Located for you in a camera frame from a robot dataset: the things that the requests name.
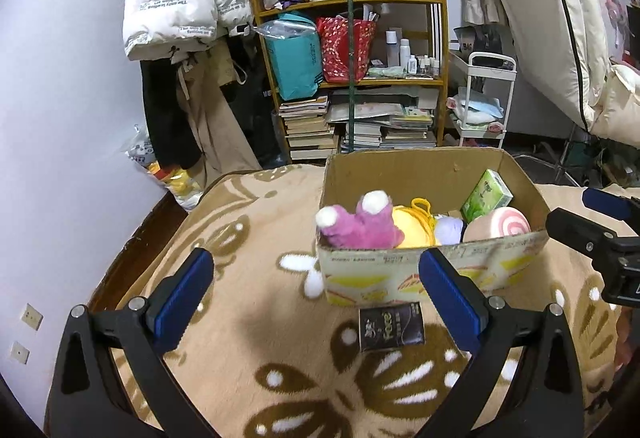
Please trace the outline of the green tissue pack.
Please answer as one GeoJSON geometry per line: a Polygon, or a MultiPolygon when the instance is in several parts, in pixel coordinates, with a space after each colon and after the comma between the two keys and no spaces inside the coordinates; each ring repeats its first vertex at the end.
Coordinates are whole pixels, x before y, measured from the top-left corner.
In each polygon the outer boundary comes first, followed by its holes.
{"type": "Polygon", "coordinates": [[[462,204],[461,214],[466,223],[489,212],[508,206],[513,195],[502,177],[493,169],[486,169],[462,204]]]}

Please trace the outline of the pink plush bear toy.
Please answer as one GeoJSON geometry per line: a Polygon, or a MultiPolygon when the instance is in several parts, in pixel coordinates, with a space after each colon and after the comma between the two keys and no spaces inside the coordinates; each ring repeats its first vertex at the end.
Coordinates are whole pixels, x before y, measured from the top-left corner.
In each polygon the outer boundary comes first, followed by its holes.
{"type": "Polygon", "coordinates": [[[349,213],[339,204],[323,206],[314,217],[331,247],[344,250],[390,250],[404,241],[393,220],[393,202],[383,190],[367,192],[349,213]]]}

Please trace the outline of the pink swirl roll plush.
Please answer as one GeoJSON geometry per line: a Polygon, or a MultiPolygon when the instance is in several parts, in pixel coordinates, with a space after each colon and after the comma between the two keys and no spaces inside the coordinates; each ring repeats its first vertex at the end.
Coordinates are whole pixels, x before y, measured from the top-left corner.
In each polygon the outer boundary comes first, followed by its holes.
{"type": "Polygon", "coordinates": [[[492,210],[471,221],[465,228],[462,241],[474,242],[525,235],[530,232],[526,216],[514,207],[492,210]]]}

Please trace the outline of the white lavender plush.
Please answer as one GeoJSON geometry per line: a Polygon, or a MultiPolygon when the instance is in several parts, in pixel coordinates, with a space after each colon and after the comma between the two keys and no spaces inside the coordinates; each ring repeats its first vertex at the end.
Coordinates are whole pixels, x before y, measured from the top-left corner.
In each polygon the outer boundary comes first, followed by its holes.
{"type": "Polygon", "coordinates": [[[457,245],[462,241],[465,222],[458,217],[438,215],[434,236],[438,245],[457,245]]]}

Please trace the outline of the yellow plush toy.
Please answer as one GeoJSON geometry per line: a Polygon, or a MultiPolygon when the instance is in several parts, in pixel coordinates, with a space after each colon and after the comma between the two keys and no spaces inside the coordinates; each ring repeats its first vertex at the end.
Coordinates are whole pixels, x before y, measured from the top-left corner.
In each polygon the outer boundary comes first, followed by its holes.
{"type": "Polygon", "coordinates": [[[398,249],[423,249],[437,247],[434,236],[435,217],[431,203],[424,198],[414,198],[409,206],[395,205],[392,210],[394,225],[404,237],[398,249]]]}

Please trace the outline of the white utility cart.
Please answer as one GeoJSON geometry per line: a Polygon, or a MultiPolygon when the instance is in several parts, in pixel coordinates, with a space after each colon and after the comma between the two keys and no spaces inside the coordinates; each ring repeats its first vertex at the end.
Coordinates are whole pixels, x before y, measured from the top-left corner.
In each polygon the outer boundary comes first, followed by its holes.
{"type": "Polygon", "coordinates": [[[471,52],[463,58],[459,50],[449,53],[450,64],[465,77],[465,87],[448,99],[449,117],[459,135],[458,146],[467,141],[497,140],[503,145],[510,119],[514,84],[518,75],[518,65],[514,58],[503,54],[471,52]],[[484,91],[477,91],[487,81],[509,85],[506,104],[501,105],[497,97],[484,91]]]}

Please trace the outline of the plastic bag with toys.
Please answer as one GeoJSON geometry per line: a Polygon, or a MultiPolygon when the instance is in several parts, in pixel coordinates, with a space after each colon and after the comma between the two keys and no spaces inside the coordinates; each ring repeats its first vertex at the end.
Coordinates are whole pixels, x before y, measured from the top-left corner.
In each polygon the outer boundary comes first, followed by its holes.
{"type": "Polygon", "coordinates": [[[157,160],[148,131],[134,125],[134,137],[122,147],[128,159],[162,185],[174,197],[178,206],[190,212],[200,203],[202,187],[180,166],[164,169],[157,160]]]}

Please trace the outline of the cream folded mattress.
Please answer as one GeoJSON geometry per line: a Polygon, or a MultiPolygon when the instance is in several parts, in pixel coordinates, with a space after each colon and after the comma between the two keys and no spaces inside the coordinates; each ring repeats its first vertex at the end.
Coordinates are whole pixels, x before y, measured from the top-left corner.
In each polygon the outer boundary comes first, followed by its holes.
{"type": "Polygon", "coordinates": [[[589,134],[638,146],[639,73],[613,64],[599,0],[500,0],[526,81],[589,134]]]}

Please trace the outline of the beige hanging coat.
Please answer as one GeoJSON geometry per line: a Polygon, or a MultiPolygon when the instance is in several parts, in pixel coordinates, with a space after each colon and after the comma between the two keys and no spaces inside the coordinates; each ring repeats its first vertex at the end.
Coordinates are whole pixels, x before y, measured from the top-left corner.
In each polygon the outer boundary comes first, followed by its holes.
{"type": "Polygon", "coordinates": [[[186,172],[202,188],[229,173],[257,171],[260,164],[232,112],[221,86],[236,80],[227,42],[219,39],[206,52],[178,65],[177,98],[186,111],[201,151],[186,172]]]}

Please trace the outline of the wooden shelf unit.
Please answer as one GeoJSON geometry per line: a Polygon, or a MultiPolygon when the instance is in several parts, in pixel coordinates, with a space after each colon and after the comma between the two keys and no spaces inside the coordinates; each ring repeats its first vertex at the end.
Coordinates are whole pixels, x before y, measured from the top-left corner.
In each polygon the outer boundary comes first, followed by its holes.
{"type": "MultiPolygon", "coordinates": [[[[449,34],[448,34],[448,10],[447,0],[324,0],[318,2],[306,2],[296,4],[285,10],[272,8],[265,9],[264,0],[250,0],[252,11],[256,24],[260,26],[266,20],[277,17],[280,13],[302,12],[303,10],[313,10],[318,7],[337,7],[346,5],[347,7],[347,55],[348,55],[348,90],[349,90],[349,122],[354,122],[355,108],[355,91],[356,86],[392,86],[392,85],[420,85],[433,87],[438,89],[438,100],[436,107],[435,134],[437,147],[444,146],[445,124],[446,124],[446,100],[448,93],[448,76],[449,76],[449,34]],[[440,63],[439,73],[436,79],[364,79],[356,83],[356,38],[354,31],[354,4],[374,4],[374,3],[393,3],[393,4],[412,4],[425,7],[426,19],[431,26],[431,30],[410,31],[408,34],[411,39],[423,40],[428,42],[428,54],[438,59],[440,63]]],[[[274,108],[280,106],[279,87],[277,80],[274,78],[271,59],[268,48],[264,39],[260,40],[262,44],[262,56],[267,70],[270,92],[274,108]]]]}

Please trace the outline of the stack of books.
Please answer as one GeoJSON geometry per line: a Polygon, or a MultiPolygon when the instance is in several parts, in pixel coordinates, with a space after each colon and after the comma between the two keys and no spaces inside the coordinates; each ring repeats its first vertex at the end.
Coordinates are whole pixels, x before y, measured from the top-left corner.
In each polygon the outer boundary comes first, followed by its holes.
{"type": "Polygon", "coordinates": [[[283,123],[288,154],[293,162],[326,160],[337,149],[335,128],[326,120],[329,97],[283,102],[278,116],[283,123]]]}

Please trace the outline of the red patterned gift bag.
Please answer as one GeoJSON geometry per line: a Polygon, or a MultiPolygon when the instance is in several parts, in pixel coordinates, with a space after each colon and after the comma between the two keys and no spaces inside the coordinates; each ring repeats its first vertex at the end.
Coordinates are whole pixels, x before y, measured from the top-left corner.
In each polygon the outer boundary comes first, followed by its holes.
{"type": "MultiPolygon", "coordinates": [[[[356,82],[367,74],[370,49],[375,37],[376,22],[354,20],[356,82]]],[[[321,65],[324,80],[332,84],[348,84],[347,18],[342,16],[319,18],[317,29],[320,38],[321,65]]]]}

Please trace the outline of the teal shopping bag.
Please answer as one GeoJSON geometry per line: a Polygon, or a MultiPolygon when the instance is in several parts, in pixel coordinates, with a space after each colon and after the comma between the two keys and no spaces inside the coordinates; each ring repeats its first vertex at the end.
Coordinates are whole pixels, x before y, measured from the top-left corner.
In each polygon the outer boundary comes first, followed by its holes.
{"type": "Polygon", "coordinates": [[[320,38],[309,18],[281,14],[256,28],[266,42],[270,65],[282,100],[310,98],[323,81],[320,38]]]}

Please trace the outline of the wall socket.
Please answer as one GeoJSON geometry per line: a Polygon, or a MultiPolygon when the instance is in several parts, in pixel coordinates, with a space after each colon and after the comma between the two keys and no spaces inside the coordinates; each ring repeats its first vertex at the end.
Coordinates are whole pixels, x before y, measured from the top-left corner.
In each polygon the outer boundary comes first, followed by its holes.
{"type": "Polygon", "coordinates": [[[28,362],[29,355],[30,355],[29,349],[26,348],[21,343],[18,343],[17,340],[14,340],[11,347],[11,352],[10,352],[11,358],[17,361],[18,363],[26,364],[28,362]]]}
{"type": "Polygon", "coordinates": [[[32,328],[34,331],[38,331],[40,325],[43,320],[43,315],[30,304],[26,304],[23,314],[21,315],[21,320],[28,325],[29,328],[32,328]]]}

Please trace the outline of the upper wall socket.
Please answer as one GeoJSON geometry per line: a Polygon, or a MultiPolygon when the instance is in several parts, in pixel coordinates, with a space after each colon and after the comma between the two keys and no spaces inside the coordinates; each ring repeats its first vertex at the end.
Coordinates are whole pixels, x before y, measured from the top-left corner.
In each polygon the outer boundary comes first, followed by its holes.
{"type": "Polygon", "coordinates": [[[38,331],[40,325],[43,320],[43,315],[30,304],[26,304],[23,314],[21,315],[21,320],[28,325],[29,328],[32,328],[34,331],[38,331]]]}

